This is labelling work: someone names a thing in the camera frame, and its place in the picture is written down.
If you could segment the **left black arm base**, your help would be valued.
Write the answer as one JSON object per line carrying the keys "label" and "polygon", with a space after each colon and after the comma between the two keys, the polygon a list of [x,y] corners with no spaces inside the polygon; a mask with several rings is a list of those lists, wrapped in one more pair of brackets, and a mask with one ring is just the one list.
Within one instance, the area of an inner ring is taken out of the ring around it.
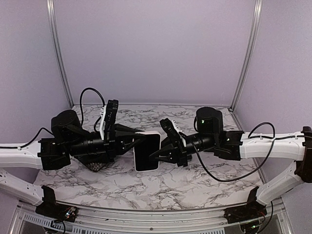
{"label": "left black arm base", "polygon": [[60,221],[75,222],[77,207],[57,203],[55,192],[52,188],[43,185],[42,203],[36,206],[35,212],[39,215],[54,218]]}

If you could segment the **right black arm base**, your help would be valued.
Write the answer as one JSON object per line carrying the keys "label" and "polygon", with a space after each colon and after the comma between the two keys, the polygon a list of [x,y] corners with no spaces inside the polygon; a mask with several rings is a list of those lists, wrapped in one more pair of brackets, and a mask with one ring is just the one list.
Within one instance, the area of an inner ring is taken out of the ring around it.
{"label": "right black arm base", "polygon": [[224,218],[229,224],[247,221],[267,214],[266,205],[262,205],[256,200],[258,189],[257,186],[250,191],[246,204],[224,210]]}

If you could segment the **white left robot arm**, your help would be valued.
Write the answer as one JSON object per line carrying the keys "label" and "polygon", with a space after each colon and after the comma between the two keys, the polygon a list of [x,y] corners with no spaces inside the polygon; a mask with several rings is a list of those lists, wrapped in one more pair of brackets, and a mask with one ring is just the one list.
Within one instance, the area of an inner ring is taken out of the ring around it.
{"label": "white left robot arm", "polygon": [[21,146],[1,146],[0,166],[59,170],[70,165],[74,157],[89,170],[98,172],[146,139],[142,131],[116,124],[115,120],[116,112],[112,111],[108,129],[89,132],[83,129],[74,110],[65,110],[51,120],[52,138],[33,139]]}

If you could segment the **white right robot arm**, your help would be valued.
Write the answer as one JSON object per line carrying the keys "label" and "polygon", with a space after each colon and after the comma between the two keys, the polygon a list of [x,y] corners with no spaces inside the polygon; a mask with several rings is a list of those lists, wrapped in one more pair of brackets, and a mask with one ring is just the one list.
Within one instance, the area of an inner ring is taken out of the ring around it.
{"label": "white right robot arm", "polygon": [[152,161],[185,167],[189,157],[199,152],[212,152],[218,158],[236,161],[260,157],[264,161],[270,157],[292,160],[281,174],[250,191],[241,211],[245,218],[254,217],[275,198],[312,181],[312,129],[309,126],[290,134],[277,134],[273,129],[267,136],[253,131],[225,131],[222,112],[212,107],[196,111],[193,135],[183,134],[168,118],[162,119],[160,125],[167,137],[160,150],[149,155]]}

